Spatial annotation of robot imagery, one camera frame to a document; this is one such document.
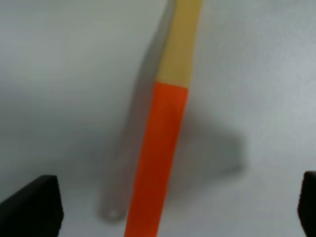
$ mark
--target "orange stick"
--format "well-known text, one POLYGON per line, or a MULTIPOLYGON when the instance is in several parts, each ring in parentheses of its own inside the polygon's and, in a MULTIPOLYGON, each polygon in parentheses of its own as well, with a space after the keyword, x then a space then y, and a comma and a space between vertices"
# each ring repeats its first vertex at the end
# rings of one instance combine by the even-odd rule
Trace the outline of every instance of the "orange stick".
POLYGON ((156 237, 191 81, 201 0, 175 0, 134 182, 125 237, 156 237))

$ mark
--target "orange paint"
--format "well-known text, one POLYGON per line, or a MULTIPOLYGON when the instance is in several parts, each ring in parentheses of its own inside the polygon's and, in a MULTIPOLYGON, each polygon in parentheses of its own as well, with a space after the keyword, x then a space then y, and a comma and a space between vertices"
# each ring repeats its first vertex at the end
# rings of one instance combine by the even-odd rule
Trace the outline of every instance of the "orange paint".
POLYGON ((125 237, 156 237, 188 89, 156 82, 125 237))

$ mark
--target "beige wooden tip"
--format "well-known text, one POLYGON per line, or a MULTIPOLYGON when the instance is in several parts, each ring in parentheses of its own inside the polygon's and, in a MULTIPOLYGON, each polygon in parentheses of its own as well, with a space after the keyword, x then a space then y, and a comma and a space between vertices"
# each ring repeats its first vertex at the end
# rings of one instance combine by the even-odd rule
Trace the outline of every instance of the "beige wooden tip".
POLYGON ((156 79, 158 82, 190 87, 201 5, 202 0, 175 0, 173 22, 156 79))

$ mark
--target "black object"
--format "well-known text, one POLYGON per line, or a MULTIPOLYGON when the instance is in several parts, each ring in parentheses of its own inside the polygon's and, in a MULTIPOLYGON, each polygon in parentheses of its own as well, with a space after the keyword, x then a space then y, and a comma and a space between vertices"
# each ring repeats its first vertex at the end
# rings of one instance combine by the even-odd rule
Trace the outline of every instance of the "black object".
POLYGON ((316 237, 316 171, 304 175, 298 215, 307 237, 316 237))
POLYGON ((0 204, 0 237, 57 237, 63 218, 57 176, 40 176, 0 204))

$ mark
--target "blurry object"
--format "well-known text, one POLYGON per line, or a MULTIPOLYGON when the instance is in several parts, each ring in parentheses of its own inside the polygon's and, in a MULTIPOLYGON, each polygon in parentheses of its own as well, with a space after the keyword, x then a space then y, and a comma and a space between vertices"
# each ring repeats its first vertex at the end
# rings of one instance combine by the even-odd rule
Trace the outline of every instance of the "blurry object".
POLYGON ((176 0, 138 161, 125 237, 155 237, 193 70, 201 0, 176 0))
POLYGON ((304 175, 298 215, 307 237, 316 236, 316 171, 304 175))
POLYGON ((57 176, 43 175, 0 204, 0 236, 57 237, 63 218, 57 176))

